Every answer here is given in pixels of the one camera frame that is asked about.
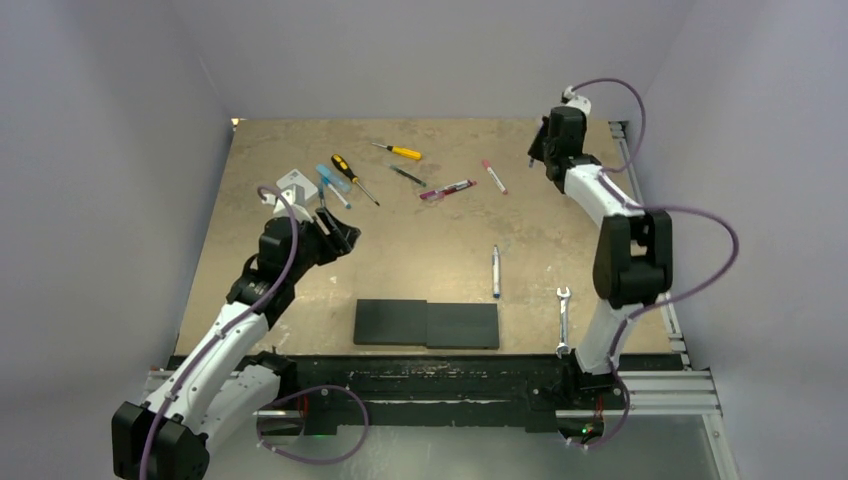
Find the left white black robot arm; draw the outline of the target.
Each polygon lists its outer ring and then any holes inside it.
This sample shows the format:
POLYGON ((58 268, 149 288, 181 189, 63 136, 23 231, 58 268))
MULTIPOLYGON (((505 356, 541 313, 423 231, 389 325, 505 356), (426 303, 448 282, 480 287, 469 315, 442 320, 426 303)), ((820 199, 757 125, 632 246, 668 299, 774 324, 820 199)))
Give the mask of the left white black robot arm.
POLYGON ((113 470, 121 479, 201 479, 212 456, 259 408, 297 399, 296 369, 268 356, 236 368, 294 300, 314 266, 349 254, 361 235, 320 207, 269 220, 258 251, 233 283, 216 320, 176 371, 111 420, 113 470))

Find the pink cap white marker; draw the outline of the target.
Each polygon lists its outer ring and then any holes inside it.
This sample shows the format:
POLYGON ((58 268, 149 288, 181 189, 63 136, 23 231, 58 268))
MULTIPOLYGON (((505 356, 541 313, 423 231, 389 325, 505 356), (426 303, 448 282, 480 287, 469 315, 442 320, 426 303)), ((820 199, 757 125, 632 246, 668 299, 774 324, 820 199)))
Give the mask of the pink cap white marker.
POLYGON ((508 194, 508 190, 507 190, 506 186, 503 184, 503 182, 500 180, 500 178, 498 177, 498 175, 496 174, 496 172, 495 172, 495 170, 493 169, 493 167, 492 167, 491 163, 490 163, 488 160, 486 160, 486 159, 483 159, 483 160, 481 161, 481 163, 482 163, 482 165, 483 165, 484 169, 487 171, 487 173, 488 173, 488 174, 491 176, 491 178, 493 179, 493 182, 495 183, 495 185, 496 185, 496 186, 497 186, 497 188, 499 189, 500 193, 501 193, 501 194, 503 194, 503 195, 507 195, 507 194, 508 194))

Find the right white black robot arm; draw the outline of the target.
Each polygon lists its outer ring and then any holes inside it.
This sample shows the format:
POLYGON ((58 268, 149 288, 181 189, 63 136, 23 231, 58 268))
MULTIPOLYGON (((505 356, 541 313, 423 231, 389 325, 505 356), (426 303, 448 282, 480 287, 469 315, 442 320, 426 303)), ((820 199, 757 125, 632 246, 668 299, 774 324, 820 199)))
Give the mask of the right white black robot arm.
POLYGON ((592 266, 598 302, 579 345, 558 356, 561 392, 576 407, 617 383, 619 358, 636 319, 656 306, 673 280, 672 220, 645 209, 612 182, 601 162, 583 150, 588 115, 560 105, 543 116, 528 155, 548 180, 574 201, 599 229, 592 266))

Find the blue white marker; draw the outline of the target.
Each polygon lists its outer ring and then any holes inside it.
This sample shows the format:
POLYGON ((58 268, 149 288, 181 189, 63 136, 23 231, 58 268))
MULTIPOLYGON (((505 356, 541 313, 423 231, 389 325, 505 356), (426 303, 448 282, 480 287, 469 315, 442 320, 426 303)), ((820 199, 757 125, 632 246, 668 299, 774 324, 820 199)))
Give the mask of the blue white marker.
POLYGON ((492 295, 495 299, 501 297, 501 257, 497 245, 492 252, 492 295))

